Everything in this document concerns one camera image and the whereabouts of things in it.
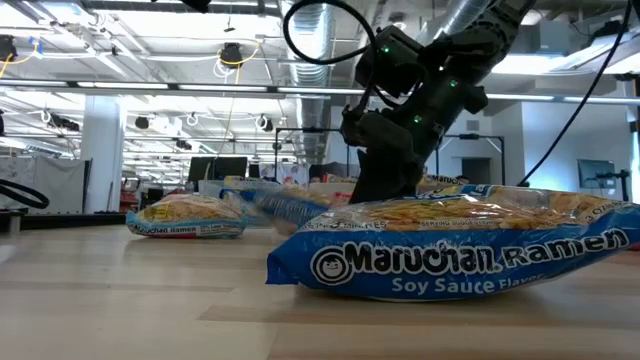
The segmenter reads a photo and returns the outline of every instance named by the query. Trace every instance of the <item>silver duct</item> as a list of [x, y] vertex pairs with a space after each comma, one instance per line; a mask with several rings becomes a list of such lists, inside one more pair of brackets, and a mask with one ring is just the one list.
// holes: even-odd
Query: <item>silver duct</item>
[[[282, 14], [286, 14], [296, 0], [283, 0], [281, 2]], [[289, 29], [291, 39], [298, 49], [312, 58], [324, 58], [329, 53], [330, 43], [331, 7], [326, 4], [310, 5], [301, 8], [291, 19]], [[296, 56], [289, 50], [289, 58]], [[329, 79], [329, 67], [312, 64], [299, 64], [289, 66], [291, 80], [295, 86], [327, 86]], [[326, 128], [324, 121], [324, 100], [322, 99], [297, 99], [296, 117], [299, 127]], [[319, 137], [302, 135], [302, 150], [309, 155], [317, 153], [318, 146], [322, 145]]]
[[416, 40], [422, 45], [428, 45], [440, 31], [446, 34], [455, 34], [464, 30], [467, 26], [482, 14], [482, 12], [495, 0], [452, 0], [447, 5], [444, 18], [439, 20], [440, 26], [427, 24], [416, 36]]

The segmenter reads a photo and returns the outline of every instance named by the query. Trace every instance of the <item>ceiling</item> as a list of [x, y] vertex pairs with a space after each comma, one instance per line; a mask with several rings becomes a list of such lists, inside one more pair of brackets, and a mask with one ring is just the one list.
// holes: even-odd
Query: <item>ceiling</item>
[[[179, 1], [173, 0], [159, 0], [153, 4], [146, 0], [0, 1], [0, 34], [16, 36], [18, 60], [25, 59], [33, 51], [32, 38], [39, 38], [42, 45], [42, 54], [23, 64], [9, 66], [4, 79], [233, 84], [238, 75], [239, 84], [289, 85], [292, 82], [289, 71], [292, 65], [282, 38], [279, 4], [275, 0], [266, 0], [264, 12], [258, 14], [258, 2], [212, 1], [210, 9], [216, 13], [203, 15], [190, 12]], [[348, 3], [368, 17], [374, 28], [390, 25], [392, 18], [396, 24], [402, 23], [407, 34], [414, 36], [425, 23], [446, 13], [447, 1], [349, 0]], [[581, 19], [576, 24], [582, 26], [583, 23], [589, 24], [588, 19], [619, 12], [626, 1], [575, 0], [559, 3], [539, 1], [536, 12], [558, 22]], [[344, 54], [364, 44], [362, 29], [344, 11], [334, 10], [330, 24], [332, 53]], [[225, 32], [230, 27], [234, 30]], [[255, 54], [254, 59], [243, 64], [239, 73], [225, 75], [222, 74], [224, 71], [216, 68], [216, 55], [227, 42], [241, 44], [245, 58]], [[329, 86], [355, 86], [353, 71], [353, 61], [332, 66]], [[565, 92], [575, 90], [575, 94], [580, 94], [583, 92], [583, 79], [592, 76], [555, 77], [553, 81], [569, 88]], [[484, 85], [489, 92], [508, 92], [531, 88], [531, 84], [535, 87], [539, 78], [492, 74]], [[85, 95], [77, 93], [0, 88], [0, 109], [5, 111], [7, 133], [73, 134], [44, 123], [41, 112], [47, 109], [82, 125], [84, 101]], [[272, 161], [269, 154], [273, 153], [271, 142], [274, 133], [258, 130], [254, 119], [264, 114], [276, 126], [298, 126], [295, 96], [239, 98], [233, 106], [229, 97], [122, 95], [122, 101], [129, 111], [129, 136], [166, 135], [161, 131], [137, 129], [135, 119], [138, 116], [168, 116], [182, 120], [181, 135], [184, 137], [221, 139], [227, 133], [230, 119], [226, 135], [247, 140], [242, 145], [227, 143], [224, 147], [220, 141], [200, 141], [198, 143], [202, 146], [198, 151], [202, 153], [260, 154], [263, 160]], [[326, 104], [336, 105], [336, 99], [327, 99]], [[187, 124], [191, 114], [197, 118], [197, 124], [193, 126]], [[300, 155], [303, 139], [294, 134], [284, 136], [288, 136], [292, 144], [285, 145], [282, 151], [285, 156], [295, 159], [295, 154]], [[80, 140], [77, 139], [33, 141], [66, 153], [73, 152], [74, 155], [79, 152]], [[320, 141], [318, 151], [322, 149]], [[125, 150], [132, 153], [185, 152], [177, 149], [171, 141], [127, 141]], [[143, 157], [148, 159], [150, 155], [127, 156], [131, 159]], [[159, 163], [145, 160], [145, 166], [147, 162]], [[131, 170], [136, 164], [130, 160], [125, 165]]]

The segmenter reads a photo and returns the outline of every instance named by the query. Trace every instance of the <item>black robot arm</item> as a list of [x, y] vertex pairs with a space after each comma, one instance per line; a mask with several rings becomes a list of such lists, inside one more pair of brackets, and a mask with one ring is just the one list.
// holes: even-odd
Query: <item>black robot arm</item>
[[518, 8], [510, 3], [496, 1], [464, 31], [442, 34], [426, 47], [395, 27], [378, 33], [377, 47], [358, 63], [356, 81], [364, 86], [372, 78], [392, 96], [410, 96], [392, 109], [343, 112], [345, 141], [366, 148], [358, 154], [352, 203], [415, 195], [425, 162], [462, 110], [487, 106], [478, 83], [505, 58], [535, 0]]

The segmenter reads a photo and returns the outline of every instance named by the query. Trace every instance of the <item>light wood tabletop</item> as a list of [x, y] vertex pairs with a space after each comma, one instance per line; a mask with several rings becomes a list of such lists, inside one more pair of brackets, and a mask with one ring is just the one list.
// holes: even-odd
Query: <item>light wood tabletop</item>
[[397, 304], [264, 285], [283, 240], [0, 237], [1, 358], [640, 359], [639, 253], [484, 299]]

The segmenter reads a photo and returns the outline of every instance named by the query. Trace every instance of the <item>workstation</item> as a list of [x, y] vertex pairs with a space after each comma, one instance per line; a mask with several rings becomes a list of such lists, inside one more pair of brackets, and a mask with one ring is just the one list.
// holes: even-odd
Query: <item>workstation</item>
[[0, 0], [3, 352], [638, 358], [638, 11]]

